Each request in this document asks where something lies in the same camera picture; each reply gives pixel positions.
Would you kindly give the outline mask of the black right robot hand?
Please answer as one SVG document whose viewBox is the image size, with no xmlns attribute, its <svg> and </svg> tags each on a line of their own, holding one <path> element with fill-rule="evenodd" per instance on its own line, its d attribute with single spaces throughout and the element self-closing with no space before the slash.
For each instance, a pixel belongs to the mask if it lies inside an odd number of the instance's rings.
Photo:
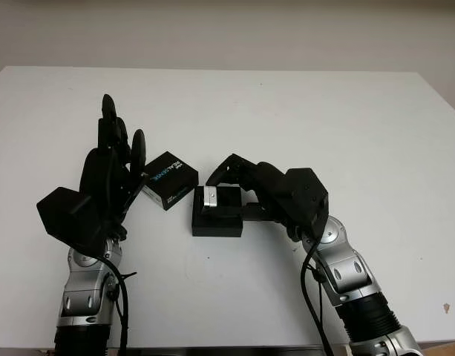
<svg viewBox="0 0 455 356">
<path fill-rule="evenodd" d="M 290 168 L 284 173 L 268 162 L 255 164 L 231 154 L 214 170 L 206 185 L 218 187 L 223 183 L 229 188 L 238 185 L 253 191 L 258 199 L 239 208 L 215 208 L 214 217 L 280 223 L 287 229 L 288 237 L 298 242 L 315 224 L 315 182 L 310 168 Z"/>
</svg>

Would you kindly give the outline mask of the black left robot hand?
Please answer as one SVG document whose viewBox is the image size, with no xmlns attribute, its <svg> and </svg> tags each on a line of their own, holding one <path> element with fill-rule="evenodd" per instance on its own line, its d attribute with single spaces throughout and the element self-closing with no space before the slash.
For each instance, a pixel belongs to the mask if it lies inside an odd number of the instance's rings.
<svg viewBox="0 0 455 356">
<path fill-rule="evenodd" d="M 97 146 L 85 159 L 79 191 L 92 197 L 111 239 L 127 237 L 122 223 L 147 180 L 145 160 L 145 134 L 138 129 L 129 142 L 125 123 L 117 116 L 112 97 L 105 94 Z"/>
</svg>

